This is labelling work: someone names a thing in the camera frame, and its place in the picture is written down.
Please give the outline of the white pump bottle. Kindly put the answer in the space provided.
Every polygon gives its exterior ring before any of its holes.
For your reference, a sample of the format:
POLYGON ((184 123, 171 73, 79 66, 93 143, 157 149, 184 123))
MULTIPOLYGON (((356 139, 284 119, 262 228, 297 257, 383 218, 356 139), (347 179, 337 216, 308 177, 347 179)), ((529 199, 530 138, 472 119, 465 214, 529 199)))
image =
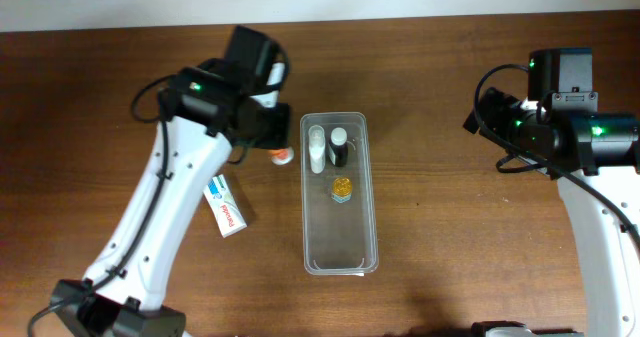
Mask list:
POLYGON ((320 174, 325 168, 325 131, 320 125, 311 126, 308 137, 311 170, 315 174, 320 174))

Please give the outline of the orange tablet tube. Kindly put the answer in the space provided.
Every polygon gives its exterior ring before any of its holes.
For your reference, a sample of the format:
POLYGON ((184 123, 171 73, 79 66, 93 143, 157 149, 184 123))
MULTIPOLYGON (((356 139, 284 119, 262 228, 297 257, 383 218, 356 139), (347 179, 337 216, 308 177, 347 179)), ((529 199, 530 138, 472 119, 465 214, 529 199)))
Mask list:
POLYGON ((284 149, 270 150, 271 161, 278 166, 286 165, 294 159, 294 150, 292 147, 284 149))

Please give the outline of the dark bottle white cap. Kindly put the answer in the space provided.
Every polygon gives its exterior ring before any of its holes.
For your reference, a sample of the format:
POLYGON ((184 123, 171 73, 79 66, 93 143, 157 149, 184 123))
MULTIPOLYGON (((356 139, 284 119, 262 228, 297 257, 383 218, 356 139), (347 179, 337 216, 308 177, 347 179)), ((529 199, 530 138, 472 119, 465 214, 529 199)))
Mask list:
POLYGON ((348 159, 347 132, 342 127, 336 127, 330 135, 329 159, 336 167, 344 167, 348 159))

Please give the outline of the white Panadol box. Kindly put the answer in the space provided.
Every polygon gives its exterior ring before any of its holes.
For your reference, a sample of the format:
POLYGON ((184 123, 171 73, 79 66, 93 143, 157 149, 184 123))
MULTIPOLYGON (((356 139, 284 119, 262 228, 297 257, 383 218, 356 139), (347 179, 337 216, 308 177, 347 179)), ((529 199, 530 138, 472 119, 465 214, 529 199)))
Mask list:
POLYGON ((230 185, 225 177, 219 174, 212 177, 203 190, 204 197, 216 219, 223 238, 229 237, 247 227, 230 185))

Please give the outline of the gold lid small jar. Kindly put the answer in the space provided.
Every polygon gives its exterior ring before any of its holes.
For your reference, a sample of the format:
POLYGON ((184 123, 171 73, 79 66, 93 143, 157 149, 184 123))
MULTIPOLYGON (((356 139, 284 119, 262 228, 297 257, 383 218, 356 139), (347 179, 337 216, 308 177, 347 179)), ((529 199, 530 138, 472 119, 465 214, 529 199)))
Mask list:
POLYGON ((351 199, 353 184, 348 177, 337 177, 331 187, 332 199, 338 203, 345 203, 351 199))

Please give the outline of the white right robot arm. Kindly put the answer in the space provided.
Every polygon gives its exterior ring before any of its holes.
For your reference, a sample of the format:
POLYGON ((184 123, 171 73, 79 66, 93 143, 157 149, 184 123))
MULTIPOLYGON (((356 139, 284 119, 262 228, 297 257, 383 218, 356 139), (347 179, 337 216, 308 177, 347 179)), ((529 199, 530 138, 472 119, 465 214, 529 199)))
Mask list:
POLYGON ((639 333, 639 121, 601 113, 587 47, 530 53, 520 100, 478 82, 463 124, 502 148, 503 174, 556 182, 570 219, 588 336, 639 333))

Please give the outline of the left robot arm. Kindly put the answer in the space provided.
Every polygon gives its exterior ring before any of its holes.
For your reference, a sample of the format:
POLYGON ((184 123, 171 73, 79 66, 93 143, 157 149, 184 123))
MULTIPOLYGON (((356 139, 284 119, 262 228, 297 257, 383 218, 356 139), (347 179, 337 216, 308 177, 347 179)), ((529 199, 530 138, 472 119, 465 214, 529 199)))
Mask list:
POLYGON ((291 108, 266 107, 290 72, 285 49, 268 35, 236 26, 221 58, 162 77, 141 89, 156 92, 157 114, 136 121, 157 133, 145 170, 116 230, 79 280, 60 280, 48 313, 74 336, 183 336, 184 313, 165 306, 167 285, 203 189, 233 159, 234 148, 287 147, 291 108))

